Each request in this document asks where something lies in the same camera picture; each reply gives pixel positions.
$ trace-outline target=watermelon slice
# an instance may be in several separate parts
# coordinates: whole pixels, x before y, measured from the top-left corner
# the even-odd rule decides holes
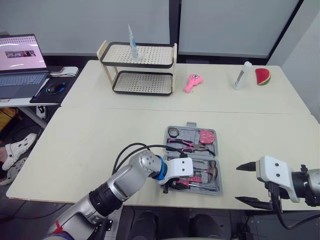
[[[265,68],[257,68],[255,70],[256,74],[256,84],[259,86],[266,85],[271,79],[271,73],[268,69]]]

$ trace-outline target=pliers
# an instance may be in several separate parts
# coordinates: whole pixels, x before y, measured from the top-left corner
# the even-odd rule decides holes
[[[183,144],[183,145],[187,145],[188,147],[185,148],[178,148],[178,151],[181,152],[187,152],[187,153],[193,153],[194,151],[208,151],[208,147],[207,146],[203,146],[200,144],[194,144],[192,141],[188,141],[188,140],[182,140],[182,139],[168,139],[167,143],[177,143],[177,144]]]

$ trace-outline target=white table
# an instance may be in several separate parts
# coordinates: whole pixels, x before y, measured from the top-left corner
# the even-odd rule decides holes
[[[169,191],[149,179],[126,205],[252,209],[236,196],[268,201],[255,172],[236,167],[269,155],[299,171],[319,168],[320,127],[310,114],[195,112],[91,107],[60,107],[36,143],[6,195],[26,200],[74,203],[104,183],[118,153],[134,142],[162,144],[168,126],[196,122],[215,129],[222,196]],[[157,154],[163,155],[161,149]],[[314,210],[303,200],[283,200],[284,210]]]
[[[232,83],[237,79],[241,65],[177,64],[176,91],[170,96],[146,96],[114,93],[100,62],[90,60],[61,106],[90,107],[103,103],[105,107],[115,109],[310,114],[279,66],[253,66],[253,69],[259,67],[270,70],[270,82],[258,86],[256,73],[252,70],[246,86],[236,91]],[[195,86],[192,93],[185,93],[183,88],[190,74],[204,77],[204,82]]]
[[[78,68],[76,66],[65,66],[61,73],[51,73],[52,76],[61,75],[61,74],[77,74]],[[47,78],[40,89],[47,83],[49,78]],[[40,117],[37,116],[29,107],[32,106],[49,106],[56,105],[56,103],[30,103],[32,97],[24,97],[24,98],[12,98],[7,102],[0,102],[0,108],[19,108],[22,112],[24,112],[29,118],[31,118],[34,122],[40,125],[42,128],[47,126],[47,123],[43,121]]]

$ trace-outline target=shelf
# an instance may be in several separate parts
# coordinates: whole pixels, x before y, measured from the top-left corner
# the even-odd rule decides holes
[[[137,43],[139,61],[134,61],[128,42],[111,42],[100,60],[105,66],[169,69],[174,63],[174,46],[170,44]]]
[[[120,71],[112,89],[120,94],[168,96],[172,93],[172,84],[171,73]]]

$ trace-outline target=slipper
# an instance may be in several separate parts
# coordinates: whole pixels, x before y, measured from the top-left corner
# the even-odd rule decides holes
[[[0,182],[0,186],[5,186],[5,185],[12,183],[15,180],[15,178],[17,177],[17,175],[20,172],[23,165],[25,164],[26,160],[27,160],[27,158],[24,157],[24,158],[20,159],[19,161],[17,161],[14,165],[12,165],[10,167],[10,169],[8,170],[8,172],[6,173],[6,179],[4,181]]]
[[[37,134],[30,133],[25,139],[5,145],[6,153],[8,157],[6,161],[2,165],[2,170],[7,171],[16,161],[20,158],[22,154],[24,154],[37,139]]]

